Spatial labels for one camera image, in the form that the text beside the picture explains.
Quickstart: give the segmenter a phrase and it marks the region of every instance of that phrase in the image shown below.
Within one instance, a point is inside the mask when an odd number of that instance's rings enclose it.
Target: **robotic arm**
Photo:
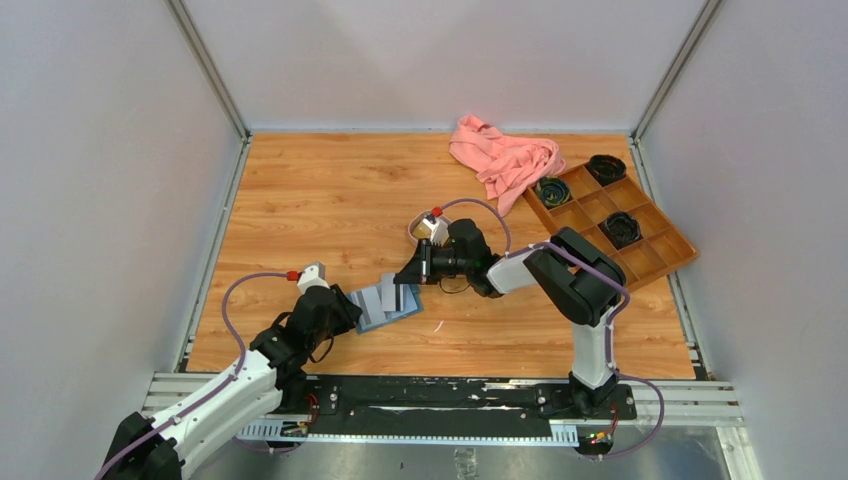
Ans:
[[[570,398],[544,399],[540,404],[544,407],[555,402],[551,410],[561,410],[570,403],[584,415],[609,408],[607,400],[618,379],[606,329],[608,316],[621,300],[618,291],[585,269],[569,264],[550,248],[528,247],[506,257],[494,254],[483,233],[467,218],[450,224],[448,235],[444,246],[419,240],[415,254],[395,275],[394,282],[437,284],[444,277],[464,275],[475,292],[490,298],[540,285],[571,322],[575,355],[569,374]],[[563,228],[550,243],[624,285],[621,268],[574,230]]]
[[[270,328],[256,336],[241,365],[235,362],[191,396],[149,419],[138,412],[124,419],[109,447],[107,462],[153,430],[170,425],[126,453],[101,478],[189,478],[244,425],[274,410],[294,410],[303,398],[303,365],[318,345],[355,328],[362,315],[338,285],[330,286],[324,280],[320,263],[306,267],[297,286],[301,296],[294,310],[280,314]],[[200,402],[197,408],[183,413],[196,402]]]
[[[569,264],[550,247],[528,247],[506,257],[494,254],[470,219],[452,223],[448,234],[444,246],[419,240],[394,283],[437,284],[461,275],[479,295],[490,298],[540,285],[572,323],[575,350],[568,388],[538,396],[540,415],[576,408],[590,416],[608,410],[618,382],[606,331],[607,318],[620,301],[616,289]],[[621,268],[573,230],[562,229],[550,243],[624,284]],[[109,448],[105,473],[102,470],[97,479],[189,478],[244,425],[267,412],[296,410],[306,385],[303,365],[318,345],[356,327],[362,315],[338,285],[324,280],[320,263],[300,274],[298,288],[301,296],[293,311],[280,314],[256,336],[243,362],[240,358],[200,390],[151,418],[136,412],[124,419]]]

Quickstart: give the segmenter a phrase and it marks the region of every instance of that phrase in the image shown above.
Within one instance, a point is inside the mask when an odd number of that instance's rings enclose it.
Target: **white wall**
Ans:
[[[845,478],[848,3],[725,2],[646,139],[768,479]]]
[[[237,149],[161,0],[0,7],[0,477],[93,477],[174,361]]]
[[[254,129],[630,129],[703,0],[187,0]]]

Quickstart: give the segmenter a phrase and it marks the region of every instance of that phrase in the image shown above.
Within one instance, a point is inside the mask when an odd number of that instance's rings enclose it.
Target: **wooden tabletop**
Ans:
[[[635,175],[623,135],[544,135],[568,166],[607,153]],[[448,153],[448,134],[259,134],[254,137],[206,298],[189,371],[220,371],[238,355],[221,319],[224,291],[259,271],[324,263],[327,281],[350,292],[397,272],[412,256],[409,221],[457,197],[485,199],[475,173]],[[494,216],[476,205],[448,209],[472,218],[493,251],[505,246]],[[547,238],[523,198],[506,217],[513,250]],[[279,278],[251,280],[231,296],[228,313],[249,342],[299,292]],[[423,312],[364,335],[336,339],[311,373],[563,377],[573,359],[570,323],[541,288],[499,299],[471,289],[447,295],[423,286]],[[693,371],[666,279],[642,288],[618,317],[615,356],[623,372],[692,378]]]

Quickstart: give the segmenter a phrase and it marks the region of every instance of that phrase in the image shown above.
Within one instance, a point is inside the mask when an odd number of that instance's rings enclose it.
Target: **orange tray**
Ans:
[[[571,227],[615,261],[627,276],[629,290],[638,290],[698,258],[695,247],[630,176],[602,187],[581,165],[559,177],[571,190],[571,200],[549,210],[530,187],[524,192],[527,203],[549,233]],[[639,222],[642,240],[620,250],[613,246],[598,224],[615,212],[627,212]]]

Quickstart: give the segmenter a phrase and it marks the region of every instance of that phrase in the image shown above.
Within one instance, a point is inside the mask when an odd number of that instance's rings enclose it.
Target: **pink cloth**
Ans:
[[[527,187],[565,168],[559,145],[545,138],[510,137],[474,115],[459,120],[450,152],[459,163],[477,171],[486,198],[498,199],[498,213],[509,213]]]

